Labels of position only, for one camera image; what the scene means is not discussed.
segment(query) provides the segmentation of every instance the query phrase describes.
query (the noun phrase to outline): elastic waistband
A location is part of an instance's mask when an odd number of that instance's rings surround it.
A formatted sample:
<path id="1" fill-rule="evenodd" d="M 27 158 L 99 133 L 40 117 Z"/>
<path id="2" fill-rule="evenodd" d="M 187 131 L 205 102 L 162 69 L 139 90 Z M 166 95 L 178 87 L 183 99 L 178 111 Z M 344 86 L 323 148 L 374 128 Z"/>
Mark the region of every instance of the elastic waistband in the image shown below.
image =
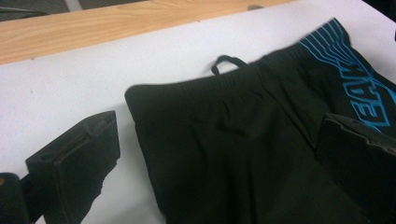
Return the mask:
<path id="1" fill-rule="evenodd" d="M 135 122 L 155 119 L 260 88 L 259 73 L 251 63 L 221 76 L 164 85 L 136 85 L 125 92 L 125 99 Z"/>

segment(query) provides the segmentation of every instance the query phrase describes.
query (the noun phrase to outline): white surface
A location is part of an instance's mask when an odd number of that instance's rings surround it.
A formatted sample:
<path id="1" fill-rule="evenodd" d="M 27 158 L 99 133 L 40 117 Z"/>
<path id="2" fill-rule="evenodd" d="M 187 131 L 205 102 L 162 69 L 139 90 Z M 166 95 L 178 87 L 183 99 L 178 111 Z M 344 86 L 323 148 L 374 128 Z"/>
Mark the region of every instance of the white surface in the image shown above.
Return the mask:
<path id="1" fill-rule="evenodd" d="M 121 158 L 83 223 L 165 223 L 124 101 L 127 88 L 211 76 L 209 65 L 220 54 L 255 61 L 332 17 L 375 70 L 395 82 L 395 23 L 361 0 L 301 0 L 2 65 L 0 171 L 23 177 L 30 155 L 82 119 L 116 110 Z"/>

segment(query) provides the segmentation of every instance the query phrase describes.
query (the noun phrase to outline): black athletic shorts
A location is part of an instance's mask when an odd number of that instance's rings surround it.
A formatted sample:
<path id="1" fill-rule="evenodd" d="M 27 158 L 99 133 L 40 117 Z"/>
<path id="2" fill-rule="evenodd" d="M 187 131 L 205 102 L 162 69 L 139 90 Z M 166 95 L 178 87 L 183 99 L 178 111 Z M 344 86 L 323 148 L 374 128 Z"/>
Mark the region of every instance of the black athletic shorts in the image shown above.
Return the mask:
<path id="1" fill-rule="evenodd" d="M 133 86 L 125 98 L 167 223 L 370 223 L 367 217 L 385 223 L 395 214 L 396 193 L 379 200 L 371 194 L 366 201 L 350 194 L 356 190 L 349 179 L 358 178 L 348 169 L 323 165 L 330 156 L 318 155 L 316 144 L 323 118 L 331 113 L 361 123 L 363 134 L 342 125 L 340 132 L 365 139 L 365 146 L 370 143 L 365 132 L 396 146 L 395 91 L 350 47 L 347 31 L 334 19 L 230 73 Z M 332 152 L 338 137 L 320 136 L 324 152 Z M 338 144 L 354 147 L 348 139 Z M 396 153 L 387 153 L 394 168 Z M 368 157 L 370 165 L 381 162 Z M 335 168 L 357 161 L 352 155 L 337 162 Z M 383 185 L 373 192 L 383 193 Z M 365 203 L 374 199 L 390 205 L 373 213 Z"/>

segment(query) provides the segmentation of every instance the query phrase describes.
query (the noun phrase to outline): wooden surface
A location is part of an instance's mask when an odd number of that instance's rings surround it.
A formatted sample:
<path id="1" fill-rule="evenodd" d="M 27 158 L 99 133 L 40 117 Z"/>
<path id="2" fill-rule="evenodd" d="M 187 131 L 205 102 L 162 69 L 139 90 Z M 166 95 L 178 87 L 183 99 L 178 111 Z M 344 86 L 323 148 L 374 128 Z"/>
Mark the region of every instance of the wooden surface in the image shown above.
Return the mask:
<path id="1" fill-rule="evenodd" d="M 291 0 L 152 0 L 0 22 L 0 64 Z"/>

